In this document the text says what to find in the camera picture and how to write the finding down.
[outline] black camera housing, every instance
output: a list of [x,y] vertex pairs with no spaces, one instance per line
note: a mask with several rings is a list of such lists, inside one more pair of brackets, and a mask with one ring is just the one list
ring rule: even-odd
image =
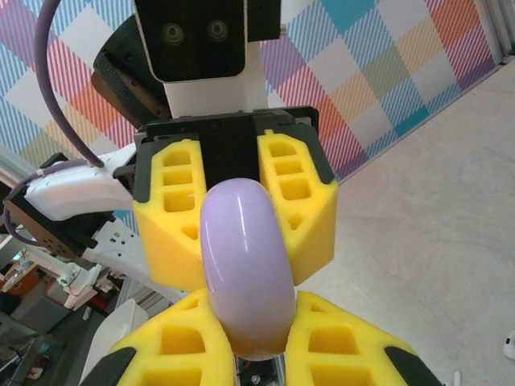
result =
[[[243,0],[134,0],[134,5],[150,70],[160,82],[237,76],[245,68]],[[226,36],[214,39],[213,26],[225,27],[220,35]]]

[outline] plaid wall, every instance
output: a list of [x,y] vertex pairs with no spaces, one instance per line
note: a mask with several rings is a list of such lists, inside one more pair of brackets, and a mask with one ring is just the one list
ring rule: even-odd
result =
[[[43,0],[0,0],[0,142],[38,166],[76,151],[37,88],[32,54]],[[287,36],[263,45],[270,104],[316,106],[342,179],[491,71],[501,58],[474,0],[283,0]],[[63,0],[51,77],[62,109],[97,153],[134,128],[90,82],[93,59],[130,0]]]

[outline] yellow foam gripper pad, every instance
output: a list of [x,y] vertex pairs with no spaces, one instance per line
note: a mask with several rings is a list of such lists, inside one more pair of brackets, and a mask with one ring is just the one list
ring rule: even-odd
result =
[[[338,184],[315,131],[307,125],[289,130],[264,130],[257,145],[260,180],[276,209],[299,285],[333,258]],[[186,139],[155,154],[149,184],[148,200],[135,200],[134,212],[152,280],[187,292],[204,288],[199,225],[206,183],[200,143]]]
[[400,339],[320,296],[298,293],[287,386],[441,386]]
[[117,386],[234,386],[234,356],[201,289],[118,342],[136,354]]

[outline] white floor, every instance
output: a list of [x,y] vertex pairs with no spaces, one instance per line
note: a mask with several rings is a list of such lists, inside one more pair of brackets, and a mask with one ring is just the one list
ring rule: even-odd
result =
[[316,292],[407,341],[441,381],[515,384],[515,62],[340,188]]

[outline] camera lens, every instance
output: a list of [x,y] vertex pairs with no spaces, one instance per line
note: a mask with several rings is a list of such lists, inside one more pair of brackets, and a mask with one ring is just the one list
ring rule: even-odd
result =
[[210,22],[208,27],[208,35],[211,40],[214,40],[217,43],[223,42],[227,39],[227,36],[229,36],[229,29],[227,28],[227,24],[221,20]]
[[184,40],[184,31],[177,24],[167,24],[163,28],[163,40],[172,46],[181,44]]

